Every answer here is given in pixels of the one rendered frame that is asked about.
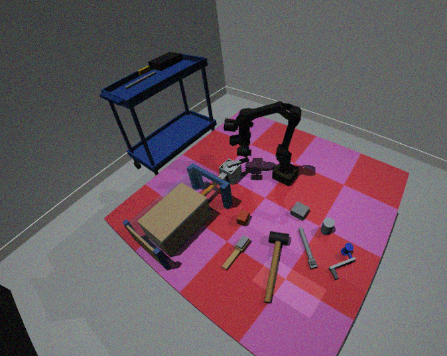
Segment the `grey cylinder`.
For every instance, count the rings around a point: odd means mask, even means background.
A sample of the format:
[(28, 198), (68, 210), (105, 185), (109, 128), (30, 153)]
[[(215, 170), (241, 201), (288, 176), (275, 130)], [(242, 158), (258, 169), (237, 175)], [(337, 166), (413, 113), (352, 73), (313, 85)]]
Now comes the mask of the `grey cylinder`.
[(324, 235), (329, 235), (331, 234), (333, 228), (335, 225), (335, 221), (334, 219), (331, 219), (329, 217), (327, 217), (326, 219), (324, 219), (322, 227), (321, 227), (321, 233)]

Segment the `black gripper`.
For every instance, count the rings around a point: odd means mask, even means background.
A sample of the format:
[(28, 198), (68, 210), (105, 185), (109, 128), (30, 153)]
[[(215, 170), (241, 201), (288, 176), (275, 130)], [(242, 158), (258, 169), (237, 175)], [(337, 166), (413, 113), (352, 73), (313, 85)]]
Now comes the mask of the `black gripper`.
[(239, 134), (238, 138), (241, 138), (241, 146), (237, 148), (237, 156), (249, 156), (251, 132), (248, 135)]

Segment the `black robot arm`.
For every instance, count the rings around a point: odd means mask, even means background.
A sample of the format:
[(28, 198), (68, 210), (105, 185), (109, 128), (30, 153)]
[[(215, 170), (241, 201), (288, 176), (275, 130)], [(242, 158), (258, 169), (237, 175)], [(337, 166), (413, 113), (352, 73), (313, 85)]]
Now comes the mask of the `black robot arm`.
[[(290, 113), (287, 110), (290, 111)], [(288, 120), (287, 130), (283, 142), (281, 145), (278, 145), (275, 155), (280, 163), (277, 170), (283, 172), (284, 174), (288, 174), (288, 172), (292, 169), (290, 166), (292, 153), (288, 150), (288, 148), (291, 142), (292, 134), (301, 120), (301, 109), (299, 107), (277, 101), (276, 103), (264, 105), (256, 109), (243, 108), (239, 112), (236, 120), (225, 119), (223, 129), (224, 131), (235, 132), (235, 130), (238, 130), (239, 126), (239, 134), (248, 135), (250, 133), (250, 128), (253, 128), (253, 123), (251, 122), (252, 120), (274, 113), (280, 113), (285, 119)], [(238, 138), (238, 136), (239, 135), (232, 135), (229, 137), (229, 144), (231, 146), (235, 146), (237, 144), (241, 145), (241, 138)]]

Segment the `black-headed mallet with wooden handle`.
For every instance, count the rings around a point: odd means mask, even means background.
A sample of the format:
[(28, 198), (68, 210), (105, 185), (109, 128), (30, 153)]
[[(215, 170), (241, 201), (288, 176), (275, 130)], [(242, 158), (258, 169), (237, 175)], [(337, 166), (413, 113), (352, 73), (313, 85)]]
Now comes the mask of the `black-headed mallet with wooden handle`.
[(274, 248), (273, 257), (272, 257), (272, 261), (271, 261), (271, 269), (270, 269), (270, 274), (268, 277), (267, 289), (266, 289), (266, 294), (265, 294), (265, 298), (264, 298), (265, 303), (268, 303), (268, 304), (271, 303), (271, 296), (273, 295), (273, 287), (274, 287), (275, 277), (276, 277), (276, 273), (277, 273), (277, 264), (278, 264), (281, 244), (288, 245), (288, 240), (289, 240), (289, 234), (280, 233), (280, 232), (277, 233), (277, 232), (270, 231), (269, 242), (275, 243), (275, 248)]

